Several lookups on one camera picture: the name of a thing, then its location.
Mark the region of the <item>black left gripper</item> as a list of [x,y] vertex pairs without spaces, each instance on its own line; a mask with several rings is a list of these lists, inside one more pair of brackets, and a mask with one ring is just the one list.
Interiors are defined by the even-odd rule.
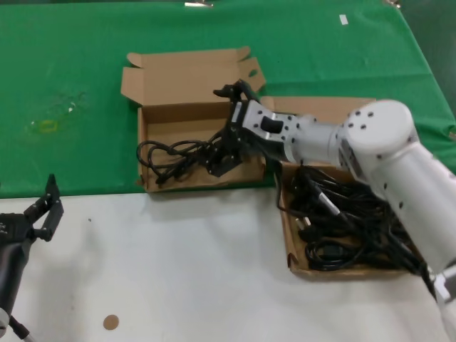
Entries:
[[54,174],[48,176],[44,195],[23,214],[1,214],[1,308],[11,311],[14,307],[24,268],[33,244],[33,225],[46,217],[34,237],[46,242],[52,240],[64,210]]

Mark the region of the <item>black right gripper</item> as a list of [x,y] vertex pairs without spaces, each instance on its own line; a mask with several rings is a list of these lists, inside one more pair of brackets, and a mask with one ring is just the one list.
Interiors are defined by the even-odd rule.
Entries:
[[228,98],[230,113],[222,131],[222,139],[213,142],[206,153],[206,170],[210,175],[221,177],[242,163],[242,155],[249,151],[247,138],[243,133],[243,122],[250,101],[259,102],[251,86],[243,80],[226,84],[213,90],[220,98]]

